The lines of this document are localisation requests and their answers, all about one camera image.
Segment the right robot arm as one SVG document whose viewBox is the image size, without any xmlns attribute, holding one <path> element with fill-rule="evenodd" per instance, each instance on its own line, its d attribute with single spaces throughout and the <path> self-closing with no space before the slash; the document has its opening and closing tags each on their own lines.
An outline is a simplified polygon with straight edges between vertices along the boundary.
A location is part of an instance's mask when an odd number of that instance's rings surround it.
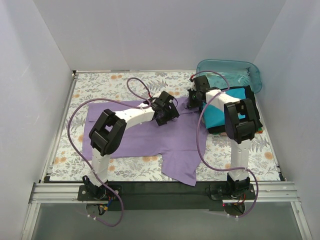
<svg viewBox="0 0 320 240">
<path fill-rule="evenodd" d="M 208 106 L 213 106 L 224 113 L 224 128 L 230 139 L 230 168 L 218 169 L 217 172 L 227 172 L 226 192 L 232 199 L 237 199 L 250 188 L 249 148 L 255 133 L 259 129 L 259 121 L 255 111 L 256 105 L 251 99 L 240 99 L 221 90 L 210 87 L 206 76 L 192 75 L 190 81 L 194 88 L 188 90 L 188 107 L 196 108 L 205 104 L 200 117 Z"/>
</svg>

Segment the purple t shirt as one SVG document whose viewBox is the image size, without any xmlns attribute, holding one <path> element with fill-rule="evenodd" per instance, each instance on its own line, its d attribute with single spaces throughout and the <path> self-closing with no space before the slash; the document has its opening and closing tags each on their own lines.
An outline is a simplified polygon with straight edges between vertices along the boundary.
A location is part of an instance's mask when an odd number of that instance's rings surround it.
<svg viewBox="0 0 320 240">
<path fill-rule="evenodd" d="M 158 126 L 152 120 L 125 131 L 113 158 L 162 156 L 161 171 L 166 176 L 195 186 L 196 169 L 206 150 L 208 131 L 198 123 L 198 110 L 188 109 L 188 99 L 179 97 L 179 117 Z"/>
</svg>

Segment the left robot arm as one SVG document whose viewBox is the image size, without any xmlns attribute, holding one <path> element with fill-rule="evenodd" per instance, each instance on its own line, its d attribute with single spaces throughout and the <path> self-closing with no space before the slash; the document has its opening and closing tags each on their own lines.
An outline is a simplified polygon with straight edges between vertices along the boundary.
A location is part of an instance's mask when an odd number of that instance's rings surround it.
<svg viewBox="0 0 320 240">
<path fill-rule="evenodd" d="M 108 190 L 102 183 L 108 181 L 111 155 L 119 148 L 125 131 L 133 126 L 155 120 L 159 126 L 180 115 L 175 98 L 166 91 L 145 100 L 138 106 L 120 111 L 105 109 L 89 132 L 92 147 L 92 171 L 84 176 L 87 193 L 95 200 L 104 199 Z"/>
</svg>

